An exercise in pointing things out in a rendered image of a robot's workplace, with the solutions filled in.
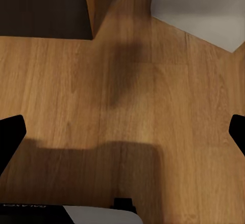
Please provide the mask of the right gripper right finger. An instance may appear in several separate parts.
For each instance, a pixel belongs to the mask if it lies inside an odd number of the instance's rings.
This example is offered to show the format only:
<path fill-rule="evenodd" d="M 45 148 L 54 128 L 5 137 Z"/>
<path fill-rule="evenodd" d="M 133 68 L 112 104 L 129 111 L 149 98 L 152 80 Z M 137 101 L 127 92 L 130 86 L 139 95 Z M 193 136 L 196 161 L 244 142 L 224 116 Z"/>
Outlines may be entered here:
<path fill-rule="evenodd" d="M 245 156 L 245 117 L 233 115 L 229 133 Z"/>

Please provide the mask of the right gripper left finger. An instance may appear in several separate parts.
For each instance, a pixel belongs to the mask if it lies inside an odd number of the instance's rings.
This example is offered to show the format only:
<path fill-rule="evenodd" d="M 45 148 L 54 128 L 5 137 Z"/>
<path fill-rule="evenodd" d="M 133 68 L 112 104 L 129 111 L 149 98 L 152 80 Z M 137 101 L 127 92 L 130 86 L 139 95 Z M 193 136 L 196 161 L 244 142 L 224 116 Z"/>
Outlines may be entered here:
<path fill-rule="evenodd" d="M 0 120 L 0 176 L 26 133 L 22 115 Z"/>

